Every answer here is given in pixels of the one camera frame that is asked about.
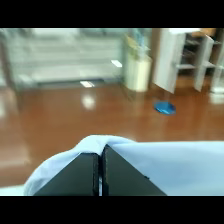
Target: white cloth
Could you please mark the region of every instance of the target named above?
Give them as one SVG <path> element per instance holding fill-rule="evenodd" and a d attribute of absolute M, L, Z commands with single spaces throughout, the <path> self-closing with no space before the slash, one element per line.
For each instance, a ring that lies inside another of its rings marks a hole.
<path fill-rule="evenodd" d="M 44 161 L 25 184 L 34 195 L 80 153 L 101 155 L 108 144 L 167 195 L 224 195 L 224 142 L 149 142 L 92 135 Z"/>

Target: shiny floor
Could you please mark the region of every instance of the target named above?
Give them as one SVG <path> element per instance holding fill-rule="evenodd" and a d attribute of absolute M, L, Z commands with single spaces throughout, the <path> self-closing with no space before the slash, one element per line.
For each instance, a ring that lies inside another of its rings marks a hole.
<path fill-rule="evenodd" d="M 88 135 L 145 142 L 224 140 L 224 97 L 210 95 L 207 86 L 199 93 L 191 84 L 178 81 L 171 96 L 156 88 L 133 94 L 117 84 L 30 90 L 22 94 L 20 110 L 13 93 L 0 90 L 0 186 L 24 184 L 41 162 Z M 153 103 L 162 99 L 176 106 L 176 115 L 154 110 Z"/>

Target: light blue fabric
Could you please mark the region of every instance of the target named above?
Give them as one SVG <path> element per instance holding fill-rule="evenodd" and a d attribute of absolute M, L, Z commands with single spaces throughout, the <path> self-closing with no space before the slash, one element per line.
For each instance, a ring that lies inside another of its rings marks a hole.
<path fill-rule="evenodd" d="M 44 161 L 25 184 L 34 195 L 80 153 L 101 155 L 105 145 L 130 162 L 167 195 L 224 195 L 224 142 L 148 142 L 92 135 Z"/>

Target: blue base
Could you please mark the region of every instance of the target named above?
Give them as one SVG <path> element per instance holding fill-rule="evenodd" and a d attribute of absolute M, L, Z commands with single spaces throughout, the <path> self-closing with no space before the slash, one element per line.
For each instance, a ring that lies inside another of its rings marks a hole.
<path fill-rule="evenodd" d="M 154 108 L 158 112 L 166 115 L 171 115 L 176 113 L 176 107 L 169 102 L 156 102 L 154 103 Z"/>

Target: brown floor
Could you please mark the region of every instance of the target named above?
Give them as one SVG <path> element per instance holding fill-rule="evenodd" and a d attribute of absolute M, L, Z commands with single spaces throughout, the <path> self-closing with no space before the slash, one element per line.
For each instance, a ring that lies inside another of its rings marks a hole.
<path fill-rule="evenodd" d="M 12 92 L 1 90 L 0 186 L 23 184 L 43 160 L 88 135 L 146 142 L 224 140 L 224 99 L 212 103 L 208 86 L 202 93 L 191 86 L 189 79 L 178 81 L 170 96 L 174 116 L 153 109 L 153 102 L 164 97 L 154 88 L 137 95 L 119 85 L 27 91 L 20 111 Z"/>

